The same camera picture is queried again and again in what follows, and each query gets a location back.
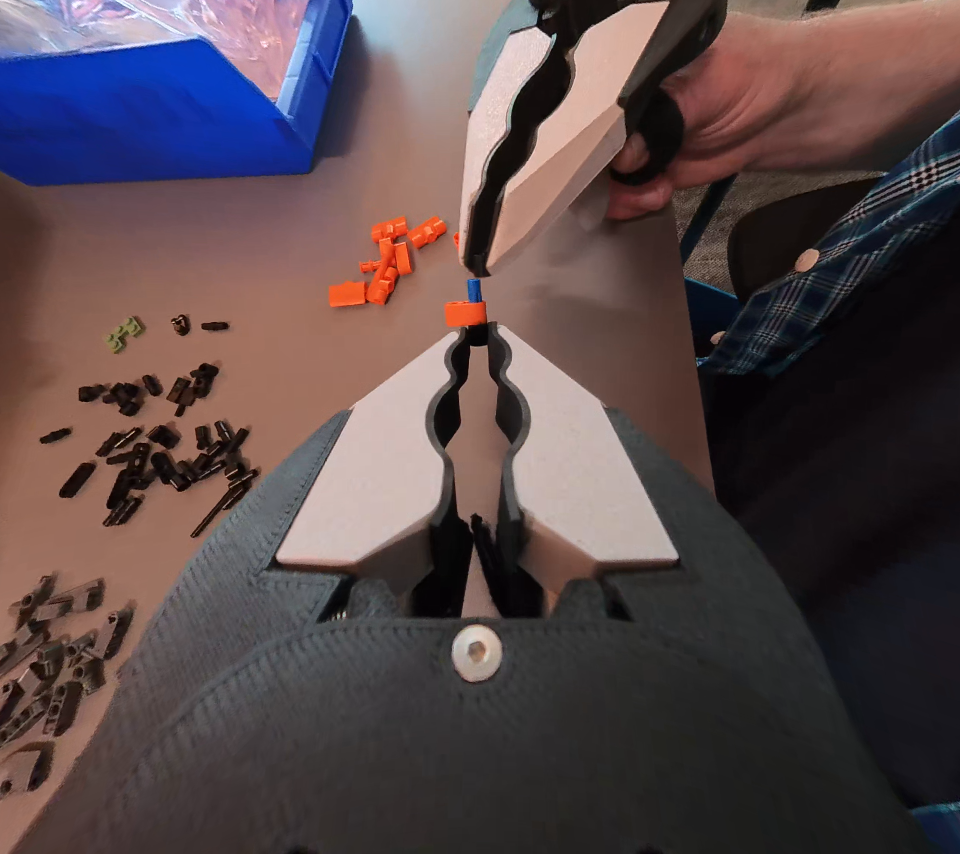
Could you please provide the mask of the blue storage bin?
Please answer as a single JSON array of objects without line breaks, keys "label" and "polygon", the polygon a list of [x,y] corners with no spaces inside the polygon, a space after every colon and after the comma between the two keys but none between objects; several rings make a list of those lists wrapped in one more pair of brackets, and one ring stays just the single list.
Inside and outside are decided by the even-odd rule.
[{"label": "blue storage bin", "polygon": [[309,0],[277,101],[199,38],[2,59],[2,173],[33,187],[300,175],[354,0]]}]

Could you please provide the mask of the black chair seat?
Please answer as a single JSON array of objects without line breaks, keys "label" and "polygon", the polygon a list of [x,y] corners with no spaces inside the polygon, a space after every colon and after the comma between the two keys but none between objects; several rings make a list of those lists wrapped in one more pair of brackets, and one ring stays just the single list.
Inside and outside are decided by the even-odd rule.
[{"label": "black chair seat", "polygon": [[817,248],[828,231],[863,200],[882,176],[810,189],[744,215],[730,231],[726,262],[740,305],[764,285],[790,272],[797,258]]}]

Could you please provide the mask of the blue plaid shirt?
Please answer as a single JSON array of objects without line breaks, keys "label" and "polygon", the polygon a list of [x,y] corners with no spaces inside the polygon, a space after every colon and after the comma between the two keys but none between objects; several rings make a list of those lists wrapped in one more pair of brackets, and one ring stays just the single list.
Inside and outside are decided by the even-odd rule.
[{"label": "blue plaid shirt", "polygon": [[958,112],[882,173],[867,195],[819,241],[818,259],[750,296],[702,372],[774,375],[826,334],[855,295],[932,240],[958,207]]}]

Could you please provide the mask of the pile of orange lego pieces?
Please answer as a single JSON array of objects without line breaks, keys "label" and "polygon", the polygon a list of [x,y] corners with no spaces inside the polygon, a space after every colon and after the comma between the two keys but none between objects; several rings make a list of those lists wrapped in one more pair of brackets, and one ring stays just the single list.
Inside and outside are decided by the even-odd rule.
[{"label": "pile of orange lego pieces", "polygon": [[414,223],[410,223],[405,216],[395,216],[373,224],[369,236],[376,245],[376,256],[359,262],[360,280],[329,286],[329,307],[385,306],[392,298],[399,280],[414,272],[415,252],[437,244],[448,230],[448,223],[437,215]]}]

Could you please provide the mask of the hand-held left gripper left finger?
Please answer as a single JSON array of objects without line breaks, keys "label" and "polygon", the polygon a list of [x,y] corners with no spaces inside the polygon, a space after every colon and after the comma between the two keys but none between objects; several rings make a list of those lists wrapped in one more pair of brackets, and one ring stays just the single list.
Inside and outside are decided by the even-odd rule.
[{"label": "hand-held left gripper left finger", "polygon": [[459,516],[450,441],[470,371],[450,332],[347,412],[275,555],[294,571],[381,580],[461,596],[471,533]]}]

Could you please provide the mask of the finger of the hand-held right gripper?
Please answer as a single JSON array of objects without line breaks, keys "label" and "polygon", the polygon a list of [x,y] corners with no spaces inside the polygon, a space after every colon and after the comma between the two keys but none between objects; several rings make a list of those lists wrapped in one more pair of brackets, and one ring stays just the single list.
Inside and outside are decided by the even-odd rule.
[{"label": "finger of the hand-held right gripper", "polygon": [[[550,161],[549,171],[558,180],[558,212],[527,236],[522,249],[513,249],[498,270],[567,212],[624,146],[628,134],[622,93],[668,8],[666,0],[629,4],[588,27],[572,44],[551,35],[556,37],[557,78],[536,129],[534,158]],[[471,273],[496,271],[490,267]]]},{"label": "finger of the hand-held right gripper", "polygon": [[459,259],[498,270],[559,212],[550,161],[534,158],[537,129],[557,79],[556,37],[537,27],[511,33],[466,127]]}]

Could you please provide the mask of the pile of black lego pins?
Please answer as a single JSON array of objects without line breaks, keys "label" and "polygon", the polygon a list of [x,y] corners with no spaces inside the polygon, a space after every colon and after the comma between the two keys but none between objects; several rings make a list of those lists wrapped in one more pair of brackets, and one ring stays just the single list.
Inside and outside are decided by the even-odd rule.
[{"label": "pile of black lego pins", "polygon": [[213,399],[224,369],[220,359],[202,359],[185,373],[162,379],[155,371],[125,379],[91,380],[73,395],[84,409],[112,415],[117,425],[90,443],[78,464],[57,480],[55,496],[73,501],[108,477],[102,497],[102,525],[128,524],[157,486],[186,493],[212,481],[222,492],[190,532],[199,538],[238,506],[256,487],[261,470],[248,455],[249,425],[224,416],[200,416],[188,423],[198,405]]}]

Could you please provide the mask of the person's right hand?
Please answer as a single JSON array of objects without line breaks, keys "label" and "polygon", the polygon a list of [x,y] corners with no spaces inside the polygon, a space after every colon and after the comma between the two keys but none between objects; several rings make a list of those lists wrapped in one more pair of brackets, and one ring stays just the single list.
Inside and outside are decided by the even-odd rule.
[{"label": "person's right hand", "polygon": [[606,217],[643,217],[663,210],[677,191],[744,172],[831,164],[821,28],[813,19],[728,16],[707,51],[662,83],[683,119],[676,157],[642,185],[612,180]]}]

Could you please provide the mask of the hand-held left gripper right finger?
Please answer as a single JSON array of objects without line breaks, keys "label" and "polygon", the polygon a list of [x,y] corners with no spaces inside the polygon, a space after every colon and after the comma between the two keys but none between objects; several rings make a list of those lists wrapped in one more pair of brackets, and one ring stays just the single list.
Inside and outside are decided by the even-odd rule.
[{"label": "hand-held left gripper right finger", "polygon": [[606,405],[504,325],[487,329],[487,361],[508,442],[487,534],[496,610],[541,611],[573,582],[676,567]]}]

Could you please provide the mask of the pile of dark grey lego beams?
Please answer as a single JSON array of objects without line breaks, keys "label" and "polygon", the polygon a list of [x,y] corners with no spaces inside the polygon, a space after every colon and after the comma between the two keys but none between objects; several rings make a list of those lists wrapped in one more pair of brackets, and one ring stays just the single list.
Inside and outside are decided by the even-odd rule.
[{"label": "pile of dark grey lego beams", "polygon": [[43,573],[6,609],[2,637],[1,800],[42,788],[56,746],[86,701],[103,690],[129,635],[138,603],[106,604],[96,577],[73,586]]}]

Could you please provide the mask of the person's right forearm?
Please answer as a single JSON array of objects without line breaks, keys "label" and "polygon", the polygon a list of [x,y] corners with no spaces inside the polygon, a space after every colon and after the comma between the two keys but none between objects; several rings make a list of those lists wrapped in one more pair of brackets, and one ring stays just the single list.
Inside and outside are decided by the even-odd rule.
[{"label": "person's right forearm", "polygon": [[810,27],[828,168],[888,171],[958,112],[959,0],[854,8]]}]

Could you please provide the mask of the blue chair part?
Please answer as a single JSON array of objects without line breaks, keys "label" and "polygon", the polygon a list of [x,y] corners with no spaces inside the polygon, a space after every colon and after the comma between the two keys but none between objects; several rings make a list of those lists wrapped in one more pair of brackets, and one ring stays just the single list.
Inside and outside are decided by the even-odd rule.
[{"label": "blue chair part", "polygon": [[[730,188],[737,179],[731,175],[713,182],[679,239],[679,256],[685,267],[714,216],[718,213]],[[726,330],[738,314],[738,298],[711,284],[685,276],[683,285],[693,339],[694,356],[702,362],[714,349],[712,337]]]}]

